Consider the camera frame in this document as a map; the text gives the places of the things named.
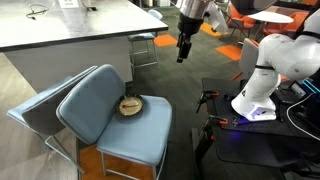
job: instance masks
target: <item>floor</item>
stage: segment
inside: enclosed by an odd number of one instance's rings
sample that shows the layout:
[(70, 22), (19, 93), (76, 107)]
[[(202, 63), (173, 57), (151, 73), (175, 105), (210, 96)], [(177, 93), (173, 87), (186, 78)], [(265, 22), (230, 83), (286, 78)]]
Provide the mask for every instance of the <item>floor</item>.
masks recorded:
[[(163, 21), (170, 27), (165, 33), (177, 37), (177, 9), (158, 10), (164, 15)], [(136, 69), (133, 86), (128, 88), (128, 92), (165, 97), (174, 108), (168, 155), (161, 179), (192, 179), (192, 146), (189, 134), (191, 128), (200, 128), (206, 121), (205, 107), (201, 108), (200, 113), (195, 113), (201, 93), (201, 78), (230, 79), (239, 71), (236, 61), (231, 61), (214, 50), (215, 47), (234, 43), (236, 37), (226, 36), (218, 40), (199, 32), (192, 40), (190, 56), (181, 64), (176, 63), (175, 46), (157, 48), (160, 69)], [(6, 116), (10, 108), (32, 97), (35, 91), (3, 54), (0, 54), (0, 82), (0, 179), (78, 179), (76, 168), (69, 161), (46, 149), (29, 129)], [(76, 157), (75, 137), (64, 130), (58, 138)], [(204, 164), (207, 164), (204, 174), (210, 177), (208, 179), (282, 179), (276, 169), (222, 162), (216, 156), (214, 147), (204, 158)]]

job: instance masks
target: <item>table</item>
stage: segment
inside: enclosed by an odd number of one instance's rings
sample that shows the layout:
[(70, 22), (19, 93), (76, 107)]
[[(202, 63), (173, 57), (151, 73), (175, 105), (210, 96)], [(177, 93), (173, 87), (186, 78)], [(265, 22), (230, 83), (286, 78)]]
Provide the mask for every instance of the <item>table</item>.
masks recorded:
[[(218, 91), (220, 96), (225, 93), (237, 95), (240, 91), (239, 81), (203, 78), (202, 85), (204, 91)], [(219, 104), (214, 101), (209, 96), (206, 105), (208, 113), (217, 116), (216, 105)], [(212, 121), (207, 121), (204, 129), (205, 133), (199, 137), (197, 130), (192, 130), (195, 164), (198, 167), (212, 143), (215, 143), (218, 157), (223, 161), (274, 167), (283, 171), (298, 171), (305, 167), (304, 158), (320, 158), (320, 142), (312, 138), (226, 130)], [(201, 169), (195, 172), (201, 177)]]
[(255, 40), (257, 40), (258, 34), (261, 32), (266, 22), (270, 23), (291, 23), (293, 19), (289, 16), (279, 14), (270, 11), (261, 11), (256, 14), (248, 15), (248, 17), (261, 21), (258, 31), (255, 34)]
[[(131, 82), (127, 35), (168, 29), (127, 0), (82, 2), (98, 11), (87, 11), (80, 0), (73, 9), (60, 8), (58, 0), (0, 2), (0, 52), (37, 92), (91, 65), (112, 64)], [(32, 4), (49, 10), (32, 20), (26, 17)]]

